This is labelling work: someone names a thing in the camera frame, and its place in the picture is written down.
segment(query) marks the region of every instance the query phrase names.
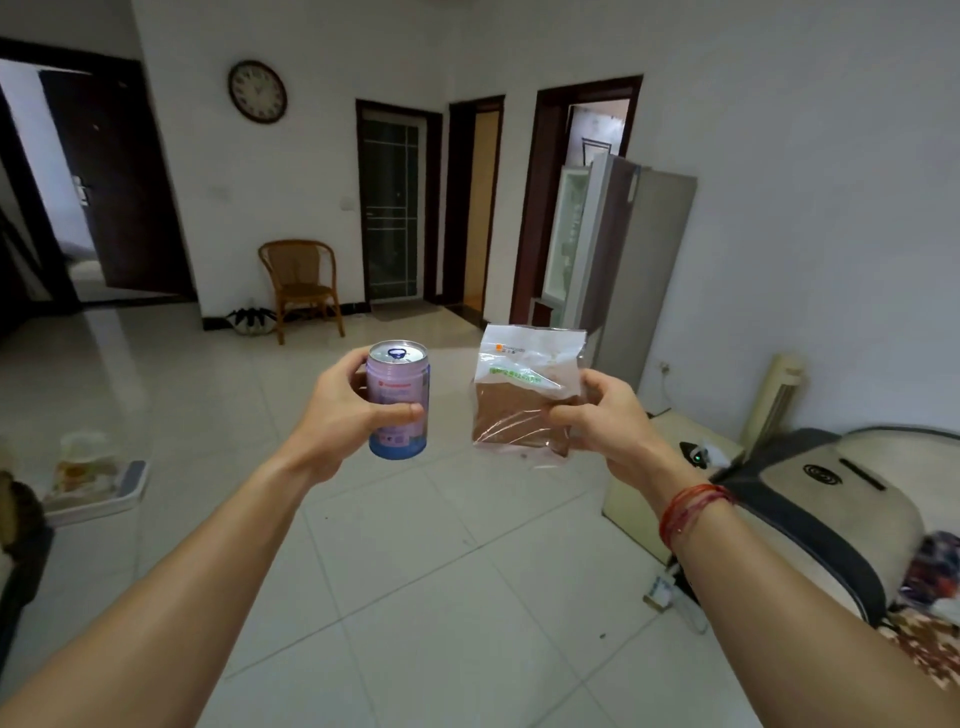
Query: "doorway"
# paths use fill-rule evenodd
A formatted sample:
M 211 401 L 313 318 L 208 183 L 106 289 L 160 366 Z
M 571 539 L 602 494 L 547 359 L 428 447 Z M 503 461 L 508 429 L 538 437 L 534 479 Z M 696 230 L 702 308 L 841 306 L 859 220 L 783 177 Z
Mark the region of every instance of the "doorway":
M 0 42 L 0 159 L 58 310 L 195 300 L 137 61 Z
M 436 296 L 442 128 L 434 111 L 357 101 L 368 303 Z
M 503 130 L 503 96 L 450 105 L 443 301 L 482 327 Z
M 626 157 L 642 82 L 642 76 L 628 76 L 538 92 L 511 324 L 549 319 L 535 299 L 543 292 L 561 173 L 565 166 L 590 166 L 598 154 Z

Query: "open door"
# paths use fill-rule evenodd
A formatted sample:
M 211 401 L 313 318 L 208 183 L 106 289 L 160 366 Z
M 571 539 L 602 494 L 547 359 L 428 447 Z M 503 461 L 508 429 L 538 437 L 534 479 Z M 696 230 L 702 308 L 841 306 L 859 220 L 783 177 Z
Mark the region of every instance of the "open door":
M 93 244 L 112 288 L 191 295 L 180 225 L 150 110 L 125 83 L 41 71 Z

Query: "hand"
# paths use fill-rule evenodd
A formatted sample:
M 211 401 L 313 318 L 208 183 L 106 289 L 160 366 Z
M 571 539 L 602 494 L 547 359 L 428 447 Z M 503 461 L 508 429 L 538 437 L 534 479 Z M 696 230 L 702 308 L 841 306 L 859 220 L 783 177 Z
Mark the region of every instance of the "hand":
M 584 369 L 581 379 L 600 401 L 558 405 L 550 410 L 550 421 L 578 428 L 575 444 L 606 457 L 613 477 L 639 490 L 658 515 L 679 490 L 703 482 L 650 424 L 629 384 L 592 369 Z
M 423 416 L 420 404 L 372 404 L 358 394 L 366 388 L 367 373 L 357 370 L 369 352 L 370 347 L 354 349 L 320 375 L 300 423 L 277 452 L 287 467 L 306 472 L 310 485 L 333 477 L 374 430 Z

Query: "aluminum can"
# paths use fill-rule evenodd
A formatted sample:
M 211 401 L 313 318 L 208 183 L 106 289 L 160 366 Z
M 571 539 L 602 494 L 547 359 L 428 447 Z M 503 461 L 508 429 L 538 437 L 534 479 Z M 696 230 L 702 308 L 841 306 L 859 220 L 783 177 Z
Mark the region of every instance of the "aluminum can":
M 423 451 L 430 404 L 430 359 L 425 346 L 404 339 L 374 344 L 367 358 L 367 397 L 377 404 L 408 401 L 423 405 L 423 417 L 417 422 L 381 427 L 371 435 L 373 454 L 406 460 Z

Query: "forearm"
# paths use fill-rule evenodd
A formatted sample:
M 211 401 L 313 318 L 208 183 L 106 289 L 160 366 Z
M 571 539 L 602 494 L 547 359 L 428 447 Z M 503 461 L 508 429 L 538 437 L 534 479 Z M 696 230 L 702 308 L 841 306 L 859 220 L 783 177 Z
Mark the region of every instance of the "forearm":
M 310 483 L 278 459 L 0 708 L 0 724 L 193 725 Z
M 956 725 L 909 659 L 793 569 L 734 509 L 708 506 L 674 547 L 768 726 Z

